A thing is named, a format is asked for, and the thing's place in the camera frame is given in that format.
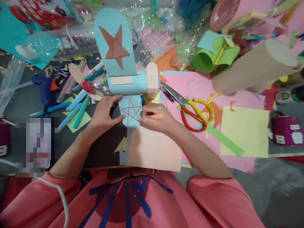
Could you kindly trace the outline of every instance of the yellow scissor handle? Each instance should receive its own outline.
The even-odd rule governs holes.
[[[200,112],[198,107],[194,104],[194,102],[201,103],[209,109],[209,113],[210,113],[209,120],[206,120],[206,118],[202,115],[202,113]],[[199,117],[201,117],[204,121],[206,121],[206,123],[211,123],[214,120],[214,109],[207,101],[200,100],[200,99],[193,99],[193,100],[189,100],[188,104],[192,106],[192,108],[195,110],[197,115]]]

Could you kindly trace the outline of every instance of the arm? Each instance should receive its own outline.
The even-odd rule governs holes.
[[[103,96],[87,128],[77,136],[73,144],[51,168],[49,173],[53,177],[65,180],[79,177],[93,142],[126,117],[126,115],[121,115],[116,119],[110,117],[111,107],[114,107],[114,103],[117,103],[117,99],[121,97],[122,95]]]
[[[149,113],[162,113],[163,118],[154,120]],[[233,178],[226,164],[184,125],[174,119],[162,104],[148,104],[143,107],[143,126],[163,132],[184,147],[198,171],[211,178]]]

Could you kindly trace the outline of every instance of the hand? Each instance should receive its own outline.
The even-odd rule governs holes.
[[[159,120],[150,118],[150,115],[162,113],[163,117]],[[163,104],[150,103],[142,108],[142,123],[143,126],[163,133],[173,133],[180,123],[174,119],[171,113]]]
[[[110,130],[116,124],[123,121],[126,115],[120,115],[119,117],[112,119],[110,117],[111,107],[115,107],[117,100],[122,98],[122,95],[115,96],[103,96],[97,104],[96,110],[86,130],[89,130],[96,136],[96,139],[106,131]]]

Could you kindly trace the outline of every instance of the red scissor handle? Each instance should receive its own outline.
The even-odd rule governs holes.
[[[193,118],[195,118],[195,119],[197,119],[198,121],[200,121],[200,122],[202,123],[203,127],[202,127],[201,129],[199,129],[199,130],[196,130],[196,129],[190,127],[189,124],[187,123],[187,119],[186,119],[185,113],[189,114],[189,115],[192,116]],[[183,122],[184,122],[184,125],[185,125],[185,127],[186,127],[188,130],[190,130],[190,131],[192,131],[192,132],[202,132],[202,131],[204,131],[204,130],[207,129],[207,124],[206,124],[206,122],[205,122],[204,120],[202,120],[202,118],[200,118],[199,116],[197,116],[197,115],[195,115],[194,113],[190,112],[190,111],[189,111],[188,109],[186,109],[184,106],[181,108],[180,114],[181,114],[181,118],[182,118],[182,120],[183,120]]]

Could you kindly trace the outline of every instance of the scissor blade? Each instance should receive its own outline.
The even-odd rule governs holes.
[[[168,98],[175,102],[177,101],[182,106],[188,103],[188,99],[185,99],[183,96],[181,96],[178,92],[176,92],[174,89],[172,89],[170,86],[168,86],[166,83],[161,82],[161,90],[168,96]]]

